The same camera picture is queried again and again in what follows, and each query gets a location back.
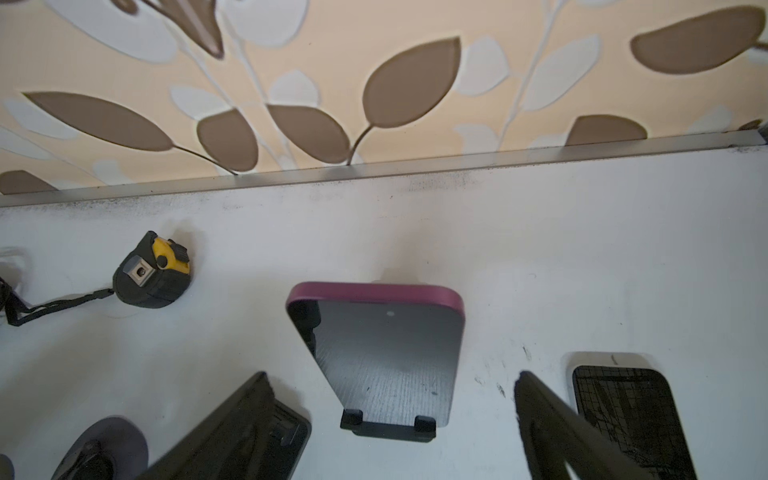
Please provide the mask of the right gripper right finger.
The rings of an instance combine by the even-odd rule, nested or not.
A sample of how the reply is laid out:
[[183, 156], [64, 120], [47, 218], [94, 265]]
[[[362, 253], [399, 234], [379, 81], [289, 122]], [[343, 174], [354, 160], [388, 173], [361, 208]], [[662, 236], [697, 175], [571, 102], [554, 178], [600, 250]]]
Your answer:
[[530, 371], [514, 385], [519, 432], [533, 479], [649, 479]]

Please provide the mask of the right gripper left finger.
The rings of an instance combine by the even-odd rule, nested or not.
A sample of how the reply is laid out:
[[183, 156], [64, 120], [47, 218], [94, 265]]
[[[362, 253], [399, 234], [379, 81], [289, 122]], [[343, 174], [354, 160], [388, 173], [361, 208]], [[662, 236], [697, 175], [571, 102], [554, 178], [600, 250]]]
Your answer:
[[139, 477], [257, 478], [270, 437], [274, 400], [267, 374], [254, 374]]

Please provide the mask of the purple round phone stand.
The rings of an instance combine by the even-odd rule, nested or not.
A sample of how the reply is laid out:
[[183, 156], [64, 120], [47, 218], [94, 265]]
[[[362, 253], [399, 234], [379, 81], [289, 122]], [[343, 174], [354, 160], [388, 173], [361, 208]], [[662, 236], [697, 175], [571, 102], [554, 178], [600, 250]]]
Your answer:
[[135, 479], [148, 468], [145, 436], [129, 420], [110, 416], [87, 428], [54, 471], [53, 479]]

